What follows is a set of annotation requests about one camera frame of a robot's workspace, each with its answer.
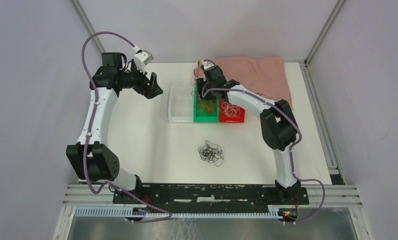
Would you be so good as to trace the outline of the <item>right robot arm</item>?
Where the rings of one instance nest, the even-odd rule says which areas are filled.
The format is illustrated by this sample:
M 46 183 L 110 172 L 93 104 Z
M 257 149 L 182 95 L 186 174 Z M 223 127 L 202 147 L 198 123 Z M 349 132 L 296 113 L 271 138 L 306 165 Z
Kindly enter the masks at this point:
M 199 68 L 203 73 L 198 81 L 200 99 L 235 105 L 259 119 L 263 141 L 274 155 L 276 199 L 289 204 L 301 187 L 294 176 L 293 147 L 302 137 L 289 102 L 262 97 L 234 79 L 227 80 L 216 64 L 205 62 Z

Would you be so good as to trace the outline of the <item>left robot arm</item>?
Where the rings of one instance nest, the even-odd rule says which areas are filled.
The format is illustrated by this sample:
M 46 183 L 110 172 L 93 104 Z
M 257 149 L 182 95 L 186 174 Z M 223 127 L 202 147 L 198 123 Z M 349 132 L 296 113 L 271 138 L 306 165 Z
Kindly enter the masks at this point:
M 137 50 L 130 61 L 120 52 L 105 52 L 101 58 L 102 65 L 89 85 L 90 102 L 81 134 L 65 153 L 79 179 L 108 181 L 125 189 L 125 197 L 136 204 L 143 200 L 145 191 L 140 178 L 123 170 L 117 155 L 108 148 L 111 116 L 122 90 L 133 89 L 146 99 L 163 94 L 163 90 L 156 73 L 147 76 L 145 71 L 153 60 L 150 52 Z

